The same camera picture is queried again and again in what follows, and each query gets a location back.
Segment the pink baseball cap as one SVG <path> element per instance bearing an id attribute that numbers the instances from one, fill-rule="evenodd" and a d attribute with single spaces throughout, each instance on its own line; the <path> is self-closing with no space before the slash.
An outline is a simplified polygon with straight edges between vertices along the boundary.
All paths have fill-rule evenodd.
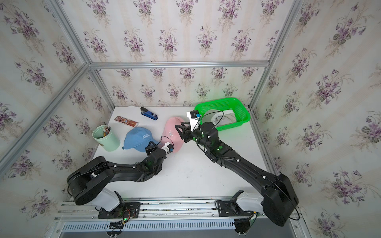
<path id="1" fill-rule="evenodd" d="M 167 120 L 164 127 L 161 143 L 171 143 L 174 146 L 174 153 L 177 153 L 184 144 L 184 141 L 181 139 L 179 133 L 175 128 L 176 125 L 180 126 L 183 122 L 184 120 L 180 117 L 171 117 Z"/>

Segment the light blue baseball cap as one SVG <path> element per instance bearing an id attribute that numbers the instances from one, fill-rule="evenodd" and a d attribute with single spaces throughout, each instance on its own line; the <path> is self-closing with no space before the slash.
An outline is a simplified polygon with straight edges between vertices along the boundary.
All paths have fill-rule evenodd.
<path id="1" fill-rule="evenodd" d="M 153 138 L 150 130 L 143 127 L 136 127 L 126 134 L 122 149 L 135 149 L 139 152 L 145 152 L 146 147 L 151 141 L 155 145 L 158 144 L 158 141 Z"/>

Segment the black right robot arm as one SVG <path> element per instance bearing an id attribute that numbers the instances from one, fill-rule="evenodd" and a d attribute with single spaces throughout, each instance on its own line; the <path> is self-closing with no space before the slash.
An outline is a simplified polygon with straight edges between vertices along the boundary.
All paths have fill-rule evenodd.
<path id="1" fill-rule="evenodd" d="M 197 129 L 191 128 L 190 123 L 181 123 L 175 129 L 185 143 L 194 141 L 211 162 L 233 171 L 259 191 L 264 214 L 274 224 L 283 227 L 290 219 L 299 199 L 286 175 L 277 176 L 244 159 L 220 140 L 213 123 L 204 123 Z"/>

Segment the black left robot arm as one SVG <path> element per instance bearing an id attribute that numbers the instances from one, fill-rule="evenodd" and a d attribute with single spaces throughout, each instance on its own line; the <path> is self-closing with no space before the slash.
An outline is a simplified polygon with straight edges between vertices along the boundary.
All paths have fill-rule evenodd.
<path id="1" fill-rule="evenodd" d="M 76 205 L 93 204 L 102 211 L 116 212 L 125 203 L 117 191 L 106 186 L 118 181 L 145 182 L 162 170 L 166 155 L 173 152 L 174 146 L 167 142 L 159 145 L 153 141 L 146 147 L 147 157 L 134 164 L 118 164 L 98 156 L 67 178 L 67 192 Z"/>

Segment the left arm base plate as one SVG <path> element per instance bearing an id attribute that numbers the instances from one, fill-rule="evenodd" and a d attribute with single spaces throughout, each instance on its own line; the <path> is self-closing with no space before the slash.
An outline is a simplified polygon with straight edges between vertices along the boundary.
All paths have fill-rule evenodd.
<path id="1" fill-rule="evenodd" d="M 139 202 L 127 202 L 117 206 L 110 212 L 101 208 L 98 214 L 98 219 L 137 218 L 139 216 L 140 206 L 141 203 Z"/>

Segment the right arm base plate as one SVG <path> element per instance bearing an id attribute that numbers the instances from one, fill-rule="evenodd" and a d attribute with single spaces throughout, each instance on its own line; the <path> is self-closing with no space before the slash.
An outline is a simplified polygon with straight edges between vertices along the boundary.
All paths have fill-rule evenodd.
<path id="1" fill-rule="evenodd" d="M 250 217 L 261 210 L 243 210 L 236 202 L 230 200 L 216 200 L 215 207 L 219 217 Z"/>

